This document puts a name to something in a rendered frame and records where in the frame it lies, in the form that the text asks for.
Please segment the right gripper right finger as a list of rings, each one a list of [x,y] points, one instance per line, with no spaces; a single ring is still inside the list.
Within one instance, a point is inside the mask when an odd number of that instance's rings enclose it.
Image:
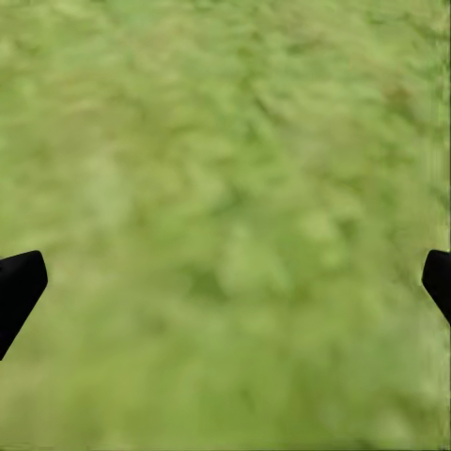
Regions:
[[[422,283],[451,324],[451,253],[433,249],[428,254]]]

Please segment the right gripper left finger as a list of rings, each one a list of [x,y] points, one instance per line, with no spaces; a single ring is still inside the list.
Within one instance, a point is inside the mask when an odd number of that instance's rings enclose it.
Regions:
[[[47,288],[39,250],[0,260],[0,361]]]

